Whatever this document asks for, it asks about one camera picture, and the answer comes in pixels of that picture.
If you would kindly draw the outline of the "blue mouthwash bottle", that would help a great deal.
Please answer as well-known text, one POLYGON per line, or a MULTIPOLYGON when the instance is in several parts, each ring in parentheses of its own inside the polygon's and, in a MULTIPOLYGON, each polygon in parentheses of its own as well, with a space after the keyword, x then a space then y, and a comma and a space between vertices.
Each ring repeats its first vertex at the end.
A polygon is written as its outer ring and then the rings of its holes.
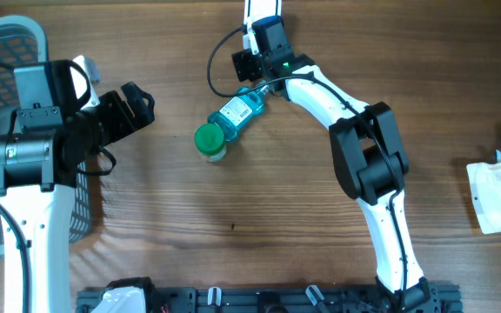
POLYGON ((222 130, 226 142, 235 141, 244 127, 264 112, 264 99, 269 92, 270 88, 266 86, 242 96, 232 97, 220 110, 213 111, 207 122, 222 130))

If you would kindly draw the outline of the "green lid jar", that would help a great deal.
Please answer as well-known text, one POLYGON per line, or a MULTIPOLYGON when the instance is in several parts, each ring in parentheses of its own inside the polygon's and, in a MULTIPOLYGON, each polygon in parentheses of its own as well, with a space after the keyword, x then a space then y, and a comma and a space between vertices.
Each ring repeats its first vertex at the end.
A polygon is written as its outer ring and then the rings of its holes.
POLYGON ((221 161, 227 152, 224 133, 214 123, 200 126, 195 132, 194 141, 199 154, 208 162, 221 161))

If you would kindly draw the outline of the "beige plastic food pouch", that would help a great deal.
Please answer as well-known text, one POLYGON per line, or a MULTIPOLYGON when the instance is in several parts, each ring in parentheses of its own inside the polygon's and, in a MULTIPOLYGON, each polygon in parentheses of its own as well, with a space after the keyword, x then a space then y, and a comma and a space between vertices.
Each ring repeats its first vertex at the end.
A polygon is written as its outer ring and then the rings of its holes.
POLYGON ((501 163, 466 166, 473 208, 486 235, 501 232, 501 163))

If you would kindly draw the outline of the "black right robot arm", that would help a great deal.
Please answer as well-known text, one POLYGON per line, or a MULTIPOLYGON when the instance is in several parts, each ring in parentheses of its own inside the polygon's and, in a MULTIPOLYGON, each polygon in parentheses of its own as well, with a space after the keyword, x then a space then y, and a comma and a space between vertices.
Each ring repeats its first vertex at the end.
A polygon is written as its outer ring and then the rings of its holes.
POLYGON ((310 112, 327 130, 337 181, 363 211, 377 258, 377 283, 397 312, 429 300, 404 213, 409 170, 391 108, 368 104, 332 83, 306 55, 297 56, 279 15, 247 17, 244 50, 233 55, 239 80, 257 81, 310 112))

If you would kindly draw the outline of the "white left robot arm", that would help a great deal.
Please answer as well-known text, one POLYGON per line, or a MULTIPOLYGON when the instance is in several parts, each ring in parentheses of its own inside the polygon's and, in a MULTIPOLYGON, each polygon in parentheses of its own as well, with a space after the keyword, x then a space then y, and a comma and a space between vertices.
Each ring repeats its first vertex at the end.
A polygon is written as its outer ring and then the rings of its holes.
POLYGON ((134 83, 95 97, 72 60, 12 67, 20 106, 0 136, 6 312, 69 312, 70 219, 80 164, 150 125, 155 101, 134 83))

